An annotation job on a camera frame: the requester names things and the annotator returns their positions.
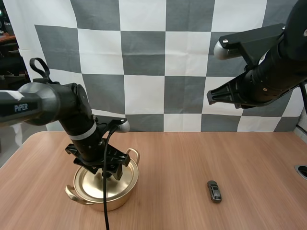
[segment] black cable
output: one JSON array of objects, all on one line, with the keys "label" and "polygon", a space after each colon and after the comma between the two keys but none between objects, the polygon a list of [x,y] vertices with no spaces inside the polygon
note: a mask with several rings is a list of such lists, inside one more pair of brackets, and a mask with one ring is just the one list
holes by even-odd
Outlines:
[{"label": "black cable", "polygon": [[110,131],[106,138],[106,146],[104,151],[104,168],[102,170],[102,177],[103,177],[103,192],[104,192],[104,213],[105,213],[105,223],[106,223],[106,230],[110,230],[109,227],[109,219],[107,217],[107,207],[106,207],[106,152],[107,152],[107,145],[112,134],[118,129],[118,126],[114,126]]},{"label": "black cable", "polygon": [[307,131],[304,130],[300,125],[297,124],[296,127],[297,127],[299,130],[301,130],[301,131],[307,136]]}]

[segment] white square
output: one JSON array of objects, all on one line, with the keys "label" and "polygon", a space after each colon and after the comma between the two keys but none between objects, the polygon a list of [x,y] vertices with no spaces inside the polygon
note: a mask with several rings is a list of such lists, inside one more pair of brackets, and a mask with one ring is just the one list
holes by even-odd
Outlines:
[{"label": "white square", "polygon": [[78,29],[81,72],[124,74],[120,31]]},{"label": "white square", "polygon": [[273,132],[281,117],[242,116],[238,132]]},{"label": "white square", "polygon": [[52,81],[58,81],[61,85],[66,85],[70,83],[82,85],[86,92],[83,77],[80,73],[68,72],[58,69],[50,69],[50,79]]},{"label": "white square", "polygon": [[241,32],[262,27],[267,0],[215,0],[212,32]]},{"label": "white square", "polygon": [[124,114],[116,114],[116,113],[111,113],[108,111],[102,111],[102,110],[97,110],[97,109],[92,109],[92,113],[94,115],[99,115],[99,116],[112,116],[112,117],[120,117],[120,118],[126,117]]},{"label": "white square", "polygon": [[166,32],[165,75],[206,76],[210,32]]},{"label": "white square", "polygon": [[201,114],[164,114],[164,132],[200,132]]},{"label": "white square", "polygon": [[283,116],[297,117],[301,116],[304,108],[303,97],[300,88],[296,88],[292,91],[288,105],[283,113]]},{"label": "white square", "polygon": [[166,0],[119,0],[120,30],[165,31]]},{"label": "white square", "polygon": [[243,113],[243,109],[236,109],[234,104],[217,102],[209,105],[207,99],[207,93],[209,90],[214,90],[221,85],[229,82],[233,78],[228,77],[206,77],[205,94],[203,98],[203,114],[217,114],[217,115],[234,115],[240,116]]},{"label": "white square", "polygon": [[163,114],[164,76],[125,75],[126,114]]}]

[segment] wooden table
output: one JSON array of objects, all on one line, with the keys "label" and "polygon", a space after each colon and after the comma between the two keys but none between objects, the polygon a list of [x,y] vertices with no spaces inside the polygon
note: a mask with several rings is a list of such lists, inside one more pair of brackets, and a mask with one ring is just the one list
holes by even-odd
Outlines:
[{"label": "wooden table", "polygon": [[[0,169],[1,230],[105,229],[103,213],[64,192],[78,168],[69,142],[36,133]],[[130,200],[109,212],[112,230],[307,229],[307,181],[294,170],[307,145],[294,133],[127,133],[110,143],[141,154]]]},{"label": "wooden table", "polygon": [[8,33],[4,33],[3,36],[0,36],[0,43],[8,42],[16,40],[15,35],[9,35]]}]

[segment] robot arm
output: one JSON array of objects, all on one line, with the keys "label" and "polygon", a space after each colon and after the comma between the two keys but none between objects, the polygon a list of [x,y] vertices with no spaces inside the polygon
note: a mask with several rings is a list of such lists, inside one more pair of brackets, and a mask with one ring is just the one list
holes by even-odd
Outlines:
[{"label": "robot arm", "polygon": [[307,79],[307,1],[299,0],[286,25],[278,24],[223,36],[214,54],[219,59],[243,56],[245,72],[208,92],[209,104],[236,108],[265,106]]},{"label": "robot arm", "polygon": [[[39,61],[45,71],[35,66]],[[112,120],[108,124],[98,123],[92,115],[87,95],[81,85],[75,83],[60,85],[49,78],[49,69],[40,58],[30,61],[33,70],[40,73],[42,79],[23,85],[18,91],[0,91],[0,126],[25,121],[41,126],[59,120],[73,144],[66,151],[73,154],[75,164],[96,173],[104,166],[106,140],[103,135],[109,132],[128,132],[126,119]],[[122,176],[122,165],[127,166],[128,155],[108,145],[106,171],[117,180]]]}]

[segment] gray square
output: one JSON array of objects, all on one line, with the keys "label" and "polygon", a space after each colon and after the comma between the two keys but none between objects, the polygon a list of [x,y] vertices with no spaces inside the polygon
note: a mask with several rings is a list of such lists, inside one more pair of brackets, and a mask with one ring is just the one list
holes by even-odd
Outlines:
[{"label": "gray square", "polygon": [[98,123],[110,123],[112,120],[121,120],[122,117],[115,117],[115,116],[100,116],[100,115],[96,115],[96,117],[98,118]]},{"label": "gray square", "polygon": [[244,109],[242,116],[264,116],[279,117],[282,116],[291,97],[292,91],[277,99],[275,102],[263,106]]},{"label": "gray square", "polygon": [[81,73],[77,29],[45,25],[35,28],[50,69]]},{"label": "gray square", "polygon": [[120,30],[118,0],[71,0],[79,29]]},{"label": "gray square", "polygon": [[262,26],[286,23],[297,0],[267,0]]},{"label": "gray square", "polygon": [[225,32],[212,32],[210,39],[210,48],[208,56],[207,77],[237,77],[244,72],[246,62],[242,57],[236,57],[228,60],[219,60],[214,54],[213,50],[215,44],[221,36],[230,35]]},{"label": "gray square", "polygon": [[167,0],[166,31],[211,31],[214,0]]},{"label": "gray square", "polygon": [[292,132],[299,120],[299,117],[282,117],[274,132]]},{"label": "gray square", "polygon": [[126,115],[131,132],[163,132],[163,114]]},{"label": "gray square", "polygon": [[205,77],[165,76],[164,113],[201,114]]},{"label": "gray square", "polygon": [[124,74],[163,76],[165,32],[121,31]]},{"label": "gray square", "polygon": [[241,116],[201,115],[202,132],[237,132]]},{"label": "gray square", "polygon": [[125,114],[124,75],[82,74],[92,109]]}]

